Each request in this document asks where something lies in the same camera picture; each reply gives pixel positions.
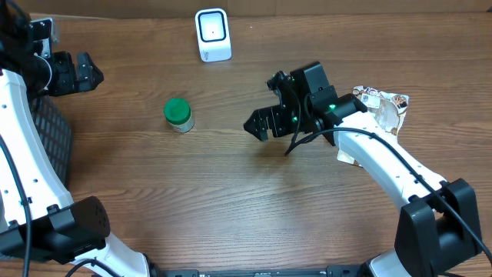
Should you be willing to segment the green lidded jar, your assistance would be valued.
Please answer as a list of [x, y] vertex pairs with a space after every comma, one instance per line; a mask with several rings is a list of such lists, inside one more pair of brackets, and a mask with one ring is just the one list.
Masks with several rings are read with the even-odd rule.
[[194, 126], [191, 107], [183, 98], [169, 99], [163, 109], [165, 119], [179, 133], [189, 132]]

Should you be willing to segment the beige plastic pouch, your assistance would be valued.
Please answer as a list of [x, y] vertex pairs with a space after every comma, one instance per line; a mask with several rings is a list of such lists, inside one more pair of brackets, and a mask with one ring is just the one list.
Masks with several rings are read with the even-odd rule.
[[394, 141], [404, 124], [410, 97], [399, 93], [378, 90], [369, 86], [355, 86], [352, 94], [367, 106], [379, 127]]

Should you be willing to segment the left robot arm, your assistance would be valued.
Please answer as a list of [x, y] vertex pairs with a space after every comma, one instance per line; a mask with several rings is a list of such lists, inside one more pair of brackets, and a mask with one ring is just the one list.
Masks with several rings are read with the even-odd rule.
[[89, 54], [54, 52], [55, 23], [1, 3], [1, 257], [55, 261], [98, 276], [157, 276], [112, 232], [101, 201], [68, 190], [73, 132], [53, 98], [97, 88]]

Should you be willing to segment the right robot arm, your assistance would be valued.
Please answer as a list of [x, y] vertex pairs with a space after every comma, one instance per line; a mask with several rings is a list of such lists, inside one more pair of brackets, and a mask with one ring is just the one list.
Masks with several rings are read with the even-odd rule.
[[399, 221], [394, 247], [360, 265], [330, 265], [328, 276], [449, 276], [488, 254], [477, 198], [419, 163], [382, 130], [356, 95], [338, 95], [319, 62], [277, 72], [267, 82], [279, 103], [252, 112], [244, 129], [261, 141], [291, 137], [291, 147], [324, 137], [353, 157], [392, 199]]

